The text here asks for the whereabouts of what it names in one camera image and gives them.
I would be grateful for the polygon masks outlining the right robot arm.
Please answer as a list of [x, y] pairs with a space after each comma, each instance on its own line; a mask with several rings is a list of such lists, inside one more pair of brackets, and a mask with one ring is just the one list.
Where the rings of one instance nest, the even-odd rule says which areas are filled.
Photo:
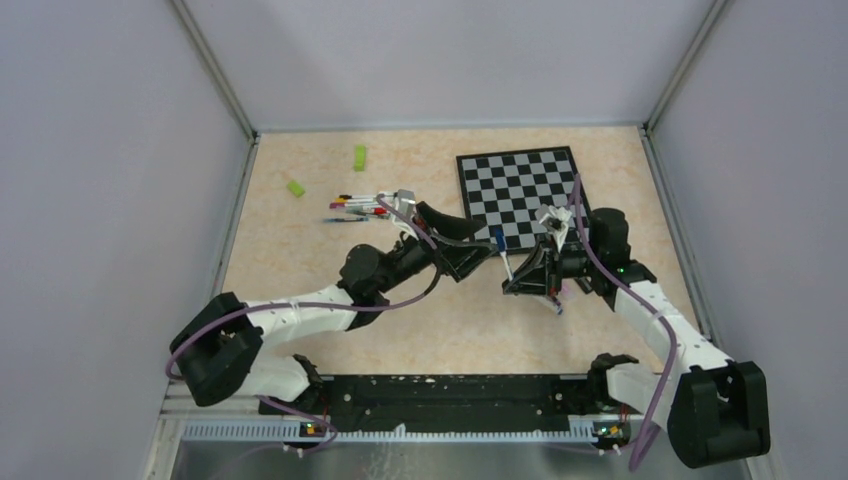
[[564, 280], [586, 279], [664, 362], [655, 374], [637, 361], [615, 360], [586, 385], [594, 409], [612, 412], [623, 403], [642, 414], [632, 460], [641, 461], [659, 431], [692, 469], [769, 453], [764, 372], [716, 347], [673, 305], [656, 276], [632, 258], [625, 214], [599, 208], [583, 221], [568, 208], [544, 205], [536, 219], [545, 232], [504, 293], [553, 298]]

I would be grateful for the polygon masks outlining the blue thin pen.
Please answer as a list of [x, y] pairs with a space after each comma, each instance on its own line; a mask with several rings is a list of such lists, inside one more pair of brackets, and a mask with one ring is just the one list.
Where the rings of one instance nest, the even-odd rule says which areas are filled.
[[322, 220], [323, 223], [334, 224], [334, 223], [363, 223], [368, 222], [370, 219], [367, 217], [335, 217], [335, 218], [325, 218]]

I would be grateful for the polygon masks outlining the dark blue marker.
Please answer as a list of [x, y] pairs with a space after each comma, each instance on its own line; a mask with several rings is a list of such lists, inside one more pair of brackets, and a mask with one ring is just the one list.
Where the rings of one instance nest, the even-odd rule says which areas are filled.
[[508, 254], [507, 254], [507, 244], [506, 244], [506, 238], [505, 238], [505, 235], [503, 233], [503, 230], [501, 228], [496, 228], [494, 230], [494, 236], [495, 236], [495, 241], [496, 241], [498, 253], [499, 253], [500, 258], [501, 258], [503, 265], [504, 265], [507, 280], [512, 281], [513, 278], [514, 278], [513, 269], [511, 267], [509, 257], [508, 257]]

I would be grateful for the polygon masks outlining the blue capped white marker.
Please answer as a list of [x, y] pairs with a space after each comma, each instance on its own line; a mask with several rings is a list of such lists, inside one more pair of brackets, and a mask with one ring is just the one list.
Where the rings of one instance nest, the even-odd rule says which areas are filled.
[[537, 297], [536, 300], [552, 311], [555, 315], [559, 316], [563, 314], [563, 307], [556, 298], [540, 296]]

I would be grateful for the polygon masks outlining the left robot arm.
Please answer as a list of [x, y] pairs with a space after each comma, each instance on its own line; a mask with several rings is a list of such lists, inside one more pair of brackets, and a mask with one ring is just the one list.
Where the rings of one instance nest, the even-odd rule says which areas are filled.
[[446, 215], [425, 202], [389, 211], [401, 231], [393, 248], [354, 246], [339, 280], [323, 289], [271, 301], [242, 301], [232, 292], [213, 297], [172, 340], [167, 376], [182, 381], [199, 407], [250, 395], [281, 401], [297, 413], [314, 410], [322, 385], [315, 366], [299, 354], [275, 360], [275, 346], [368, 326], [386, 311], [425, 298], [420, 293], [393, 303], [385, 296], [423, 270], [434, 270], [425, 289], [432, 292], [441, 277], [460, 282], [496, 251], [474, 238], [486, 226], [482, 220]]

